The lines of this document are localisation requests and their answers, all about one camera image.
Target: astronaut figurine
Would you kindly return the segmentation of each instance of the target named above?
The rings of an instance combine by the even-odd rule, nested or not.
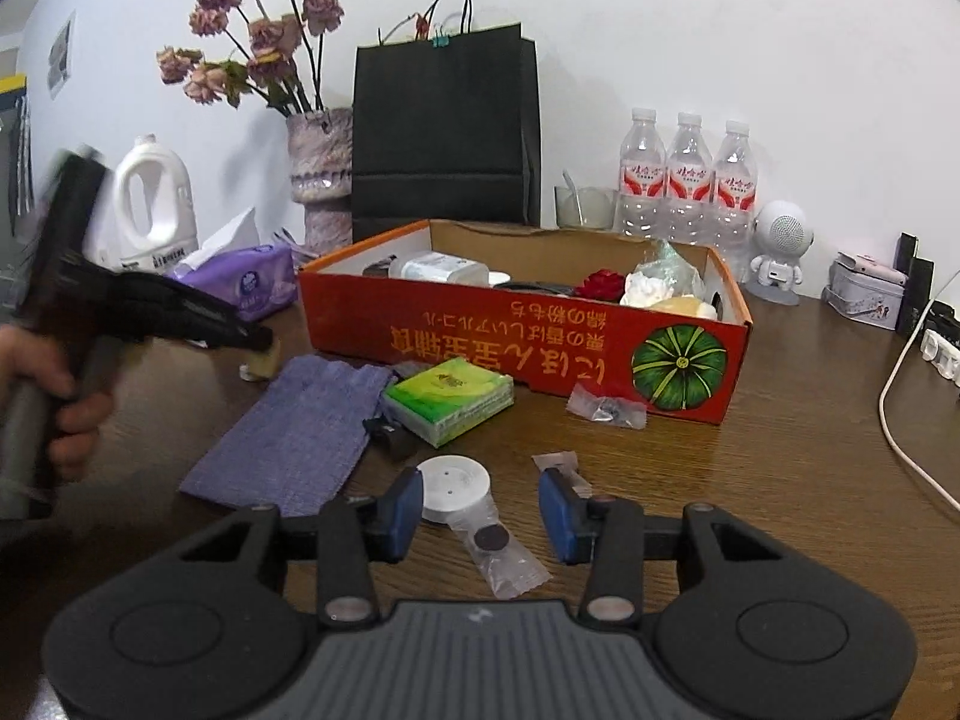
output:
[[[800,298],[793,288],[803,284],[800,257],[813,243],[803,210],[784,200],[767,203],[754,221],[754,241],[762,254],[750,261],[747,292],[771,303],[797,305]]]

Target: red cardboard box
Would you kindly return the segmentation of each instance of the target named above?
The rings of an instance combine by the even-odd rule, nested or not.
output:
[[[652,413],[718,424],[736,385],[752,321],[730,272],[705,247],[696,266],[719,320],[579,298],[363,276],[392,254],[434,250],[486,263],[515,281],[578,285],[594,271],[628,274],[649,242],[589,230],[419,221],[313,261],[299,274],[310,340],[320,351],[395,364],[466,357],[537,391],[647,404]]]

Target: white bottle cap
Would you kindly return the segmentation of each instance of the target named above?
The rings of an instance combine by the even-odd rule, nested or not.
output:
[[[445,523],[450,514],[478,503],[490,493],[490,474],[462,455],[440,455],[417,466],[424,476],[424,519]]]
[[[743,135],[746,137],[750,135],[750,124],[743,124],[743,122],[735,122],[733,119],[728,119],[727,134]]]

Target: hand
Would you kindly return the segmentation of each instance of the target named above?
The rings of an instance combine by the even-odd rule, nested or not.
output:
[[[64,350],[51,338],[19,327],[0,327],[0,392],[17,376],[34,379],[51,395],[69,398],[77,383],[67,366]],[[113,397],[103,392],[64,406],[56,414],[56,426],[67,436],[51,443],[49,457],[62,479],[74,482],[86,472],[86,461],[97,445],[98,428],[113,413]]]

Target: vase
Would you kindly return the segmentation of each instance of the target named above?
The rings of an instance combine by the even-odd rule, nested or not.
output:
[[[352,242],[353,111],[331,108],[287,119],[293,199],[304,206],[304,246],[320,256]]]

